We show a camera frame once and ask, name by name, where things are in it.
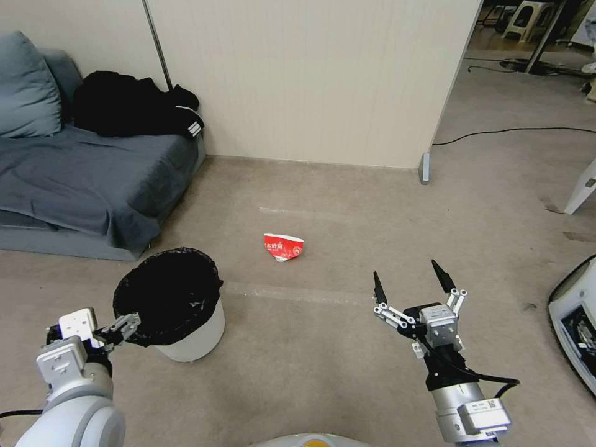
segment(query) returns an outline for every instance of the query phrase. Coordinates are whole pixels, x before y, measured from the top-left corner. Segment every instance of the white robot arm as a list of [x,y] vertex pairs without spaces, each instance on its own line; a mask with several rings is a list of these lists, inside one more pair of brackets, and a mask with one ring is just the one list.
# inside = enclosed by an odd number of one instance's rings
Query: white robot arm
[[138,314],[96,329],[92,308],[60,317],[48,328],[37,366],[49,393],[41,417],[17,447],[122,447],[124,416],[114,407],[108,354],[131,336]]

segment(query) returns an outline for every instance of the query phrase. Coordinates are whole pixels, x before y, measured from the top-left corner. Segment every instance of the black garbage bag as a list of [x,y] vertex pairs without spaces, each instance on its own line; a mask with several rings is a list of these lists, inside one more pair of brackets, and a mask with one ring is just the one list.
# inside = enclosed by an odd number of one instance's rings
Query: black garbage bag
[[223,283],[205,253],[186,247],[162,251],[122,278],[114,315],[138,312],[141,324],[128,342],[171,345],[211,318]]

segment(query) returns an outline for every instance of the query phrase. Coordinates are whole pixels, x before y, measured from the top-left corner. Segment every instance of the cable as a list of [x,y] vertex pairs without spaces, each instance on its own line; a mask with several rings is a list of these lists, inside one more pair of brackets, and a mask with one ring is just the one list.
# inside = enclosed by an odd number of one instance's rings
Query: cable
[[445,357],[442,357],[438,352],[436,352],[435,349],[432,346],[430,346],[430,344],[427,342],[427,339],[423,335],[419,336],[418,340],[420,340],[422,342],[422,344],[424,345],[424,347],[426,349],[428,349],[428,352],[430,352],[433,356],[438,358],[443,364],[449,366],[450,368],[455,369],[456,371],[459,371],[462,374],[473,377],[474,379],[480,379],[480,380],[487,381],[487,382],[496,382],[496,383],[504,383],[504,384],[512,385],[509,388],[512,388],[512,387],[520,384],[520,381],[518,379],[510,379],[509,377],[491,376],[489,374],[480,374],[478,372],[475,372],[473,369],[469,369],[469,368],[462,369],[459,366],[453,364],[451,361],[449,361]]
[[502,132],[511,132],[513,130],[578,130],[580,132],[590,132],[596,133],[596,130],[592,129],[582,129],[580,127],[564,127],[564,126],[557,126],[557,127],[512,127],[510,129],[502,129],[502,130],[485,130],[484,132],[473,132],[468,133],[466,135],[462,135],[461,137],[455,138],[454,140],[444,142],[444,143],[433,143],[433,146],[445,146],[451,143],[455,143],[457,141],[463,140],[464,138],[471,137],[473,135],[484,135],[485,133],[502,133]]
[[495,399],[500,399],[501,396],[503,396],[507,390],[513,388],[514,386],[516,386],[517,384],[507,384],[504,385],[503,387],[501,387],[501,389],[499,391],[497,391],[497,393],[495,394]]
[[496,71],[497,73],[517,73],[517,71],[515,70],[510,70],[510,71],[505,71],[505,70],[497,70],[496,68],[490,68],[490,67],[483,67],[481,65],[470,65],[467,68],[467,72],[468,73],[472,73],[472,69],[473,68],[482,68],[483,70],[489,70],[489,71]]
[[486,62],[505,62],[511,59],[485,59],[485,58],[464,58],[464,60],[481,60]]
[[13,410],[0,413],[0,419],[9,416],[37,416],[43,413],[43,410]]

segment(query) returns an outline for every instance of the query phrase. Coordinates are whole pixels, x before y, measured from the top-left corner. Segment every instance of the metal pole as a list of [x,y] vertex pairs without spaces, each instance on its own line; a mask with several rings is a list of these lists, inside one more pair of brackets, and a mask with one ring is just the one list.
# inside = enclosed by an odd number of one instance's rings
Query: metal pole
[[149,28],[151,28],[151,35],[153,36],[153,43],[155,43],[155,49],[157,50],[157,55],[160,58],[161,69],[163,71],[163,76],[166,78],[166,84],[168,85],[168,90],[172,90],[172,81],[169,78],[168,73],[168,66],[166,65],[166,60],[163,57],[163,51],[161,51],[161,44],[160,38],[157,36],[157,31],[155,30],[155,24],[153,23],[153,18],[151,16],[151,11],[149,11],[149,5],[147,4],[147,0],[141,0],[143,2],[143,8],[145,9],[145,15],[147,16],[147,22],[149,23]]
[[536,49],[534,49],[534,52],[532,53],[532,56],[530,57],[530,60],[528,61],[528,66],[524,70],[524,73],[531,73],[532,69],[534,68],[535,63],[538,62],[538,60],[540,59],[540,56],[542,56],[542,53],[544,52],[544,48],[546,46],[546,41],[550,38],[551,32],[553,32],[554,26],[559,21],[559,17],[561,16],[561,13],[563,12],[563,8],[565,8],[566,4],[567,4],[567,0],[562,0],[561,3],[559,4],[559,8],[554,13],[554,17],[551,20],[550,25],[548,25],[548,29],[542,36],[542,39],[540,39],[540,42],[538,42]]

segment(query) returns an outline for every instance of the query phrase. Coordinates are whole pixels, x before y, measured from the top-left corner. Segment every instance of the white stool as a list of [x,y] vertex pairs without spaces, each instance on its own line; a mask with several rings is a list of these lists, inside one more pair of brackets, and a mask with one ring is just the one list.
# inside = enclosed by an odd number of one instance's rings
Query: white stool
[[529,42],[536,36],[544,34],[551,22],[553,12],[554,3],[524,0],[511,18],[503,38],[509,33],[518,34],[520,42]]

